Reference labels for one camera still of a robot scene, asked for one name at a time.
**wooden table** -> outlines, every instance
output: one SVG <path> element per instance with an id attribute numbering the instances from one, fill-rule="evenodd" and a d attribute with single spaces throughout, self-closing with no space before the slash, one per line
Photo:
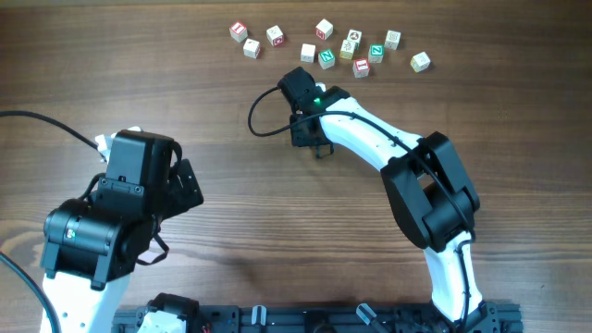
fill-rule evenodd
<path id="1" fill-rule="evenodd" d="M 164 224 L 172 254 L 136 267 L 122 305 L 158 292 L 203 304 L 428 302 L 421 251 L 399 231 L 376 171 L 345 148 L 317 160 L 289 134 L 255 138 L 253 100 L 303 65 L 403 130 L 455 144 L 481 198 L 475 275 L 488 300 L 518 302 L 529 332 L 592 324 L 592 21 L 590 3 L 400 1 L 111 6 L 0 11 L 0 108 L 55 117 L 91 138 L 133 125 L 174 137 L 205 204 Z M 322 42 L 315 25 L 335 32 Z M 262 43 L 242 54 L 229 25 Z M 287 36 L 273 48 L 265 30 Z M 302 43 L 362 57 L 402 32 L 369 78 L 352 62 L 300 62 Z M 415 74 L 411 56 L 432 67 Z M 280 93 L 254 117 L 288 121 Z M 41 282 L 43 222 L 105 170 L 97 153 L 24 118 L 0 120 L 0 246 Z M 32 332 L 40 305 L 0 268 L 0 330 Z"/>

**black cable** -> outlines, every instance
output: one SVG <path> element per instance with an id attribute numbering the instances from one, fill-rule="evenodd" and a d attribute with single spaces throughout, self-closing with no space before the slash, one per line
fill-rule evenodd
<path id="1" fill-rule="evenodd" d="M 283 132 L 284 130 L 289 130 L 290 129 L 290 126 L 287 126 L 287 127 L 281 128 L 281 129 L 270 131 L 268 133 L 260 134 L 260 133 L 255 132 L 255 130 L 253 129 L 253 125 L 251 124 L 251 117 L 253 116 L 253 111 L 255 110 L 255 107 L 257 106 L 257 104 L 259 103 L 259 101 L 261 101 L 264 97 L 266 97 L 267 95 L 269 95 L 270 93 L 272 93 L 272 92 L 274 92 L 276 90 L 279 90 L 279 87 L 273 87 L 270 90 L 262 93 L 261 96 L 257 97 L 257 99 L 253 102 L 253 105 L 251 105 L 251 110 L 249 110 L 249 117 L 247 117 L 247 125 L 249 126 L 249 130 L 251 131 L 251 133 L 254 136 L 266 137 L 266 136 L 276 135 L 278 133 Z"/>
<path id="2" fill-rule="evenodd" d="M 94 175 L 94 177 L 92 177 L 92 179 L 91 179 L 91 183 L 89 183 L 89 187 L 86 188 L 86 191 L 78 199 L 85 200 L 86 198 L 88 198 L 88 196 L 91 195 L 91 192 L 94 189 L 94 185 L 96 185 L 96 183 L 99 182 L 99 179 L 104 176 L 105 176 L 104 172 Z"/>
<path id="3" fill-rule="evenodd" d="M 158 256 L 156 256 L 155 259 L 153 259 L 153 261 L 150 263 L 147 263 L 147 262 L 143 261 L 142 259 L 137 259 L 136 264 L 138 264 L 138 265 L 154 265 L 154 264 L 158 264 L 161 261 L 167 259 L 168 252 L 170 251 L 170 248 L 165 243 L 165 241 L 160 237 L 158 232 L 156 232 L 154 234 L 154 240 L 156 241 L 158 246 L 160 246 L 160 248 L 163 250 L 163 252 L 158 254 Z"/>
<path id="4" fill-rule="evenodd" d="M 464 307 L 463 307 L 463 316 L 461 319 L 461 325 L 460 325 L 460 332 L 464 332 L 464 328 L 466 327 L 466 321 L 467 321 L 467 317 L 468 317 L 468 311 L 469 311 L 469 302 L 471 299 L 471 293 L 469 292 L 469 277 L 466 271 L 466 266 L 464 263 L 464 256 L 463 256 L 463 246 L 466 244 L 471 244 L 473 242 L 475 242 L 476 240 L 476 235 L 475 235 L 475 231 L 474 229 L 469 225 L 469 221 L 467 220 L 466 216 L 463 213 L 463 210 L 461 209 L 461 207 L 456 203 L 456 201 L 454 200 L 454 198 L 452 198 L 452 194 L 450 194 L 450 192 L 446 189 L 446 187 L 444 186 L 444 184 L 442 183 L 442 181 L 440 180 L 440 178 L 438 177 L 438 175 L 436 175 L 436 172 L 434 172 L 434 170 L 423 160 L 421 159 L 419 156 L 417 156 L 417 154 L 409 147 L 407 146 L 404 142 L 401 141 L 401 139 L 399 139 L 399 137 L 396 137 L 392 134 L 390 134 L 390 132 L 388 132 L 386 129 L 383 129 L 382 127 L 380 127 L 378 124 L 376 124 L 374 121 L 366 118 L 366 117 L 362 117 L 356 113 L 353 112 L 347 112 L 347 111 L 325 111 L 322 113 L 318 113 L 315 115 L 311 115 L 309 117 L 304 117 L 300 120 L 294 121 L 293 123 L 284 126 L 281 129 L 276 129 L 276 130 L 272 130 L 266 133 L 258 133 L 253 129 L 253 126 L 251 124 L 251 120 L 253 117 L 253 111 L 255 109 L 255 107 L 257 106 L 257 104 L 264 98 L 266 97 L 268 94 L 278 90 L 279 87 L 274 87 L 266 92 L 264 92 L 261 96 L 259 96 L 254 102 L 253 105 L 251 106 L 251 110 L 249 110 L 249 116 L 247 117 L 247 124 L 249 126 L 249 130 L 251 131 L 251 133 L 254 136 L 257 137 L 267 137 L 267 136 L 272 136 L 272 135 L 276 135 L 279 134 L 285 130 L 290 130 L 296 126 L 301 125 L 302 123 L 305 123 L 309 120 L 315 119 L 315 118 L 319 118 L 319 117 L 324 117 L 324 116 L 347 116 L 347 117 L 351 117 L 351 118 L 356 118 L 361 120 L 362 122 L 372 126 L 373 128 L 375 128 L 376 130 L 378 130 L 379 132 L 381 132 L 382 134 L 384 134 L 389 140 L 393 141 L 393 143 L 399 145 L 402 149 L 404 149 L 407 154 L 415 161 L 419 164 L 419 166 L 434 180 L 434 182 L 436 183 L 436 185 L 438 186 L 438 188 L 444 193 L 444 195 L 446 196 L 446 199 L 450 202 L 450 204 L 452 205 L 452 208 L 454 208 L 454 210 L 456 211 L 457 215 L 461 218 L 462 224 L 463 226 L 469 231 L 469 234 L 471 235 L 471 239 L 470 240 L 464 240 L 461 243 L 459 243 L 458 247 L 456 248 L 456 253 L 459 255 L 459 261 L 461 263 L 461 270 L 462 270 L 462 280 L 464 283 Z"/>
<path id="5" fill-rule="evenodd" d="M 54 309 L 52 303 L 49 302 L 49 299 L 47 299 L 47 295 L 43 293 L 41 288 L 39 288 L 37 283 L 33 281 L 29 274 L 27 274 L 27 272 L 20 268 L 20 266 L 17 265 L 17 263 L 13 262 L 10 258 L 8 258 L 8 256 L 6 256 L 1 251 L 0 260 L 4 264 L 6 264 L 8 268 L 12 269 L 12 271 L 15 272 L 18 275 L 18 277 L 21 278 L 27 284 L 27 286 L 29 286 L 29 288 L 31 288 L 35 296 L 37 296 L 37 299 L 39 299 L 39 302 L 41 302 L 41 305 L 45 309 L 45 312 L 47 313 L 47 318 L 49 319 L 49 324 L 52 327 L 52 332 L 60 333 L 60 325 L 59 319 L 57 318 L 56 309 Z"/>
<path id="6" fill-rule="evenodd" d="M 456 248 L 456 253 L 459 255 L 459 261 L 461 262 L 462 283 L 464 284 L 464 305 L 462 307 L 462 317 L 461 324 L 459 326 L 459 332 L 465 331 L 466 321 L 469 316 L 469 302 L 471 300 L 471 292 L 469 291 L 469 275 L 466 272 L 466 264 L 464 263 L 463 246 L 471 244 L 473 242 L 473 238 L 471 238 L 470 240 L 463 240 L 459 243 L 458 247 Z"/>
<path id="7" fill-rule="evenodd" d="M 31 111 L 20 111 L 20 110 L 9 110 L 9 111 L 0 111 L 0 117 L 31 117 L 34 119 L 38 119 L 41 121 L 44 121 L 48 124 L 54 125 L 59 127 L 62 130 L 65 130 L 66 132 L 68 132 L 69 134 L 71 134 L 73 137 L 75 137 L 76 139 L 84 142 L 85 144 L 87 144 L 88 146 L 90 146 L 91 148 L 93 148 L 94 150 L 97 150 L 98 146 L 96 143 L 86 139 L 85 137 L 83 137 L 80 133 L 78 133 L 77 131 L 75 131 L 74 129 L 68 127 L 67 125 L 53 119 L 50 117 L 46 117 L 44 115 L 40 115 Z"/>
<path id="8" fill-rule="evenodd" d="M 169 177 L 177 176 L 179 166 L 181 164 L 181 159 L 183 158 L 183 149 L 181 148 L 181 145 L 178 142 L 173 141 L 173 143 L 171 144 L 171 149 L 173 150 L 173 153 L 175 153 L 177 161 L 170 168 L 168 173 Z"/>

